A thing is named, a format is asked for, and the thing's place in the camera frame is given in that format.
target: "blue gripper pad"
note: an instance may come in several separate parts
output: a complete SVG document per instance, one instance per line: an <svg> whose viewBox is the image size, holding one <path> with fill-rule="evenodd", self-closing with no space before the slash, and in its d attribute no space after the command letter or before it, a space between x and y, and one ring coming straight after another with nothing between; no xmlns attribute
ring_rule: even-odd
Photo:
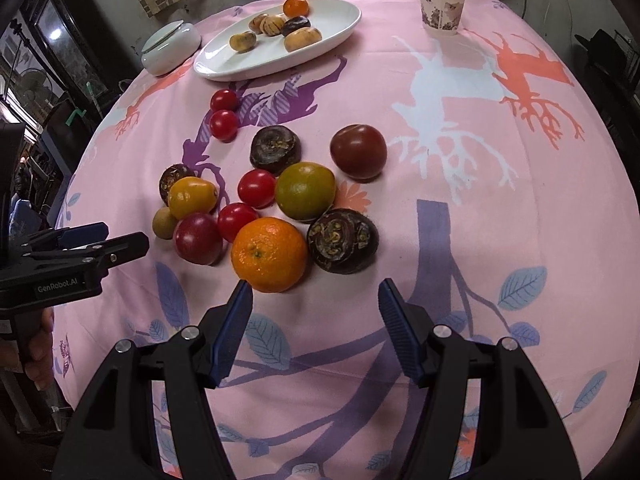
<svg viewBox="0 0 640 480"><path fill-rule="evenodd" d="M109 236L109 228L104 222L72 227L58 238L60 249L73 249L85 245L103 242Z"/></svg>
<svg viewBox="0 0 640 480"><path fill-rule="evenodd" d="M242 342L244 329L254 308L254 292L247 282L239 282L225 308L225 320L211 345L211 371L209 375L220 386L220 381L228 377L236 360Z"/></svg>
<svg viewBox="0 0 640 480"><path fill-rule="evenodd" d="M400 296L393 280L387 278L378 287L378 308L386 330L396 350L402 371L415 384L421 386L426 378L422 363L426 359L426 342L432 327L421 326L412 308Z"/></svg>

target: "leaf print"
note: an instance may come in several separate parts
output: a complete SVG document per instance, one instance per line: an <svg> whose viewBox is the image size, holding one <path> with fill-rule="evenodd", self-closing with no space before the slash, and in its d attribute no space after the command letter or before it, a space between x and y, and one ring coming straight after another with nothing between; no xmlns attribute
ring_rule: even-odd
<svg viewBox="0 0 640 480"><path fill-rule="evenodd" d="M359 213L366 213L371 200L367 198L366 191L360 191L360 184L351 184L343 180L335 194L335 207L353 209Z"/></svg>
<svg viewBox="0 0 640 480"><path fill-rule="evenodd" d="M165 431L161 431L158 433L158 441L160 442L162 458L171 465L178 465L178 457L175 455L174 440L172 439L172 436Z"/></svg>
<svg viewBox="0 0 640 480"><path fill-rule="evenodd" d="M218 434L222 442L244 442L244 436L225 424L218 425Z"/></svg>
<svg viewBox="0 0 640 480"><path fill-rule="evenodd" d="M578 395L578 398L575 399L573 413L578 413L591 404L591 401L600 393L606 378L607 372L602 370L589 380L580 395Z"/></svg>
<svg viewBox="0 0 640 480"><path fill-rule="evenodd" d="M320 466L318 464L298 464L293 466L291 470L292 475L312 475L313 473L317 473L320 471Z"/></svg>
<svg viewBox="0 0 640 480"><path fill-rule="evenodd" d="M269 454L269 444L259 438L248 438L246 443L251 458L258 458Z"/></svg>
<svg viewBox="0 0 640 480"><path fill-rule="evenodd" d="M453 467L451 468L451 475L449 478L460 476L469 471L469 468L471 468L471 457L457 455L453 463Z"/></svg>
<svg viewBox="0 0 640 480"><path fill-rule="evenodd" d="M478 420L480 418L480 406L471 410L463 418L463 423L470 430L476 430L478 428Z"/></svg>
<svg viewBox="0 0 640 480"><path fill-rule="evenodd" d="M391 462L391 451L376 453L369 459L366 469L370 471L380 471Z"/></svg>
<svg viewBox="0 0 640 480"><path fill-rule="evenodd" d="M520 310L540 295L545 283L546 267L514 270L502 284L498 306L504 310Z"/></svg>
<svg viewBox="0 0 640 480"><path fill-rule="evenodd" d="M176 330L189 324L189 309L182 285L174 272L165 264L156 263L158 296L167 322Z"/></svg>
<svg viewBox="0 0 640 480"><path fill-rule="evenodd" d="M164 323L159 319L155 319L149 326L149 335L154 341L166 341L169 339L169 333L164 326Z"/></svg>
<svg viewBox="0 0 640 480"><path fill-rule="evenodd" d="M512 324L509 327L509 332L511 332L511 336L513 336L523 348L540 344L540 334L538 330L524 321Z"/></svg>
<svg viewBox="0 0 640 480"><path fill-rule="evenodd" d="M251 314L244 335L251 350L270 368L288 370L291 348L287 338L271 319L262 314Z"/></svg>
<svg viewBox="0 0 640 480"><path fill-rule="evenodd" d="M78 201L79 198L80 198L80 193L73 193L73 195L71 196L69 201L66 203L66 205L68 207L73 206Z"/></svg>

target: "paper cup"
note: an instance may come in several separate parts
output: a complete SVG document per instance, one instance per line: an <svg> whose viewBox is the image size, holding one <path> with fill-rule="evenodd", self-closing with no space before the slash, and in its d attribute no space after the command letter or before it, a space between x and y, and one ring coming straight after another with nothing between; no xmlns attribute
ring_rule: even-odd
<svg viewBox="0 0 640 480"><path fill-rule="evenodd" d="M450 36L457 33L465 0L420 0L420 4L424 28Z"/></svg>

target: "table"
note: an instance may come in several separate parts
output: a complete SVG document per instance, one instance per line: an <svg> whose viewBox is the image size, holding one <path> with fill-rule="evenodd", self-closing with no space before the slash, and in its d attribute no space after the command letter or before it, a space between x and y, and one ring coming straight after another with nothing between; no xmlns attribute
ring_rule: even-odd
<svg viewBox="0 0 640 480"><path fill-rule="evenodd" d="M198 25L204 42L283 0L227 9ZM545 381L584 474L616 436L639 358L640 222L618 154L586 94L544 41L496 0L468 0L462 33L435 39L418 0L349 0L353 37L296 69L231 84L242 96L237 139L201 122L223 85L188 60L143 72L94 135L59 226L95 221L111 236L144 231L146 258L113 269L98 298L60 306L56 377L76 405L120 338L148 344L196 323L236 284L181 261L157 240L158 179L184 162L236 202L254 133L286 124L303 159L338 178L337 205L379 227L376 263L354 276L313 268L284 294L255 294L254 316L212 414L240 479L391 479L424 393L402 376L378 313L377 284L476 341L511 333ZM356 184L332 164L331 136L377 127L382 177ZM276 206L267 215L282 216ZM179 474L162 385L156 417L166 470ZM454 473L470 462L479 385L470 382Z"/></svg>

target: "orange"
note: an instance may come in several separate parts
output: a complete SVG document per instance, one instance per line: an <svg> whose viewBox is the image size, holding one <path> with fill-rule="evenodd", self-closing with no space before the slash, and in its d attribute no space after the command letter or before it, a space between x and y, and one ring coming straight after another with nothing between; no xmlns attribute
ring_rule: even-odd
<svg viewBox="0 0 640 480"><path fill-rule="evenodd" d="M258 218L245 225L231 247L231 264L241 280L259 292L284 292L306 267L306 240L288 222Z"/></svg>
<svg viewBox="0 0 640 480"><path fill-rule="evenodd" d="M218 202L218 190L208 180L185 176L171 186L167 203L171 214L182 220L191 213L208 213Z"/></svg>
<svg viewBox="0 0 640 480"><path fill-rule="evenodd" d="M289 19L296 16L308 16L309 3L306 0L287 0L284 2L282 10Z"/></svg>

